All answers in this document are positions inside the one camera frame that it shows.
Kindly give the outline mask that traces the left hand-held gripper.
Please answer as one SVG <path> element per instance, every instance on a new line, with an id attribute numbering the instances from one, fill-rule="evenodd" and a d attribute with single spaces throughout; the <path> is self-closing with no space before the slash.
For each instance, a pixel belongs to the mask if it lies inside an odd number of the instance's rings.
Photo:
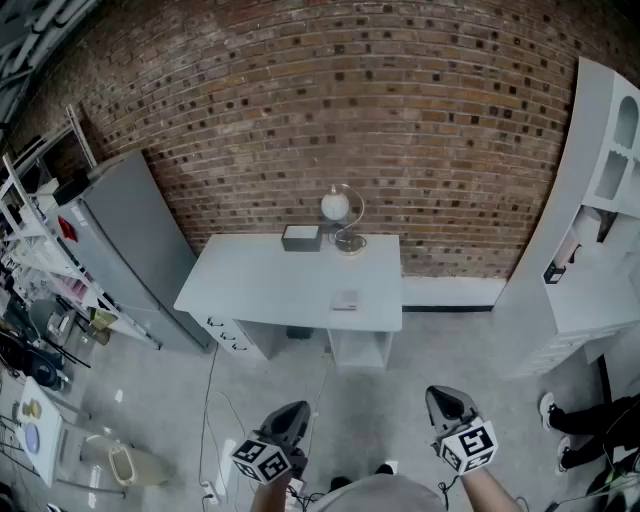
<path id="1" fill-rule="evenodd" d="M 310 419 L 307 401 L 278 408 L 232 452 L 233 463 L 242 475 L 260 484 L 270 484 L 285 474 L 300 477 L 308 459 L 298 445 Z"/>

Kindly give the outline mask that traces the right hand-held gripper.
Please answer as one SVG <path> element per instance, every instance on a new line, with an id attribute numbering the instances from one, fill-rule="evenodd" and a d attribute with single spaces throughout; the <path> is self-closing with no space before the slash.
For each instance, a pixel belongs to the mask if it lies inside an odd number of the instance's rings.
<path id="1" fill-rule="evenodd" d="M 483 418 L 471 397 L 447 386 L 429 386 L 425 403 L 435 429 L 436 455 L 456 474 L 489 464 L 499 444 L 491 421 Z"/>

